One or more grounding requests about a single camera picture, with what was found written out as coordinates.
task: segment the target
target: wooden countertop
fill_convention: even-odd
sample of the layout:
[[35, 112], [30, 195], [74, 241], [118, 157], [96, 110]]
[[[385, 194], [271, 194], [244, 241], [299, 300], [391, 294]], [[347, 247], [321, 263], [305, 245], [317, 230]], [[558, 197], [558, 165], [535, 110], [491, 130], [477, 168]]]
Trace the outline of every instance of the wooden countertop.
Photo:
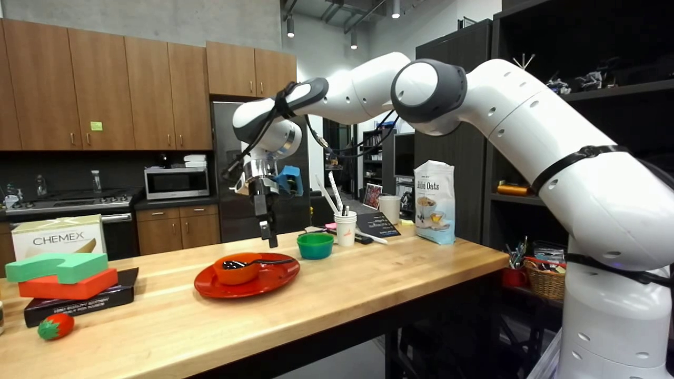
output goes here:
[[[0, 279], [5, 334], [0, 376], [188, 376], [282, 342], [346, 323], [392, 305], [506, 268], [507, 254], [458, 240], [439, 247], [401, 225], [391, 245], [333, 248], [324, 261], [302, 261], [298, 279], [272, 294], [209, 300], [194, 291], [196, 274], [217, 256], [271, 251], [266, 240], [176, 251], [125, 261], [139, 268], [129, 305], [76, 316], [76, 330], [42, 341], [25, 328], [18, 287]], [[298, 233], [278, 235], [275, 252], [299, 256]]]

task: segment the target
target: ceiling light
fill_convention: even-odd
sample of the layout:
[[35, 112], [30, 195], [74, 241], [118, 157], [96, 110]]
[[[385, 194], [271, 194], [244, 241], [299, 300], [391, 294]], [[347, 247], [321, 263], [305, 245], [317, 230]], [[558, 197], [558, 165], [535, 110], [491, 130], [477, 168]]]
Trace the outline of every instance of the ceiling light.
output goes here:
[[392, 19], [401, 19], [401, 2], [403, 2], [403, 0], [394, 0]]
[[293, 21], [293, 17], [286, 17], [286, 36], [295, 37], [295, 21]]

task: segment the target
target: cup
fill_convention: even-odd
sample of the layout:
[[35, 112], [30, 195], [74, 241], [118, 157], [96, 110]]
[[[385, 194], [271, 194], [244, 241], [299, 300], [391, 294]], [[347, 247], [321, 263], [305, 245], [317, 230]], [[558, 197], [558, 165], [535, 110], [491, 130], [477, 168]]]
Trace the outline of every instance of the cup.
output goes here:
[[391, 222], [396, 225], [401, 221], [401, 197], [399, 195], [380, 195], [378, 208], [380, 208], [380, 213], [385, 214], [385, 218]]
[[355, 240], [356, 240], [356, 216], [355, 214], [337, 216], [337, 245], [355, 247]]

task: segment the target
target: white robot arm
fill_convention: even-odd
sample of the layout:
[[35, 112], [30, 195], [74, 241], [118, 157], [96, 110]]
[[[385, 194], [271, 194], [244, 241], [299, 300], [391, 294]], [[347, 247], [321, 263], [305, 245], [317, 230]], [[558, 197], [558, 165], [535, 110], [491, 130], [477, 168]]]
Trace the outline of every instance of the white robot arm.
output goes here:
[[[299, 83], [286, 102], [344, 123], [394, 107], [426, 134], [474, 123], [563, 222], [570, 251], [600, 263], [570, 263], [560, 376], [669, 376], [671, 289], [619, 271], [674, 263], [674, 191], [537, 78], [501, 59], [465, 74], [384, 54], [350, 76]], [[237, 129], [251, 129], [242, 113], [272, 113], [281, 123], [272, 107], [242, 106]]]

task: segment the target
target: upper cabinet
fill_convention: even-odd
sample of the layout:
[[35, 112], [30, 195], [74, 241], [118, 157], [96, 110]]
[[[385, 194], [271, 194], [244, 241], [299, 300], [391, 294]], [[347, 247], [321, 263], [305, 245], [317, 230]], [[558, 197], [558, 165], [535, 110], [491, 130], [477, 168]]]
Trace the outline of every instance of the upper cabinet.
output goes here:
[[9, 59], [5, 46], [5, 24], [0, 21], [0, 149], [22, 149], [18, 110], [14, 94], [14, 80], [9, 74]]
[[126, 51], [123, 36], [69, 30], [84, 149], [134, 149]]
[[214, 149], [206, 51], [201, 46], [169, 43], [169, 69], [178, 148]]
[[298, 60], [284, 52], [209, 42], [206, 54], [212, 94], [275, 96], [298, 78]]
[[68, 30], [7, 19], [5, 40], [22, 148], [79, 148], [79, 101]]
[[169, 43], [126, 37], [137, 149], [176, 149]]

